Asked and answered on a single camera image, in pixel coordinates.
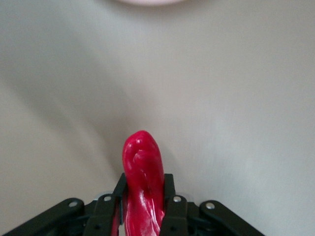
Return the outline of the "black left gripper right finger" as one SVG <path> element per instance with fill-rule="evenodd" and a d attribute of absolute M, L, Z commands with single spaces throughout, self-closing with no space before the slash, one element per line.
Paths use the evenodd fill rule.
<path fill-rule="evenodd" d="M 218 201 L 189 202 L 176 193 L 172 174 L 164 180 L 161 236 L 266 236 Z"/>

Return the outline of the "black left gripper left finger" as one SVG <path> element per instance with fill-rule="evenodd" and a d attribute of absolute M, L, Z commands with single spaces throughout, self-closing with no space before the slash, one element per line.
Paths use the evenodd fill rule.
<path fill-rule="evenodd" d="M 124 193 L 122 174 L 113 192 L 87 205 L 78 198 L 66 199 L 2 236 L 119 236 Z"/>

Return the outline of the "pink plate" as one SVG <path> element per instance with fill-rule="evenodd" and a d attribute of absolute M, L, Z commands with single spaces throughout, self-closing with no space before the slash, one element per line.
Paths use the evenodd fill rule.
<path fill-rule="evenodd" d="M 185 0 L 118 0 L 118 1 L 137 6 L 166 6 L 183 2 Z"/>

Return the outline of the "red chili pepper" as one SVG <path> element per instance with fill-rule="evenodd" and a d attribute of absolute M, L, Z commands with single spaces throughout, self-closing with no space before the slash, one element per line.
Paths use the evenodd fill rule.
<path fill-rule="evenodd" d="M 127 196 L 126 236 L 159 236 L 164 208 L 164 168 L 159 147 L 145 130 L 127 138 L 122 151 Z"/>

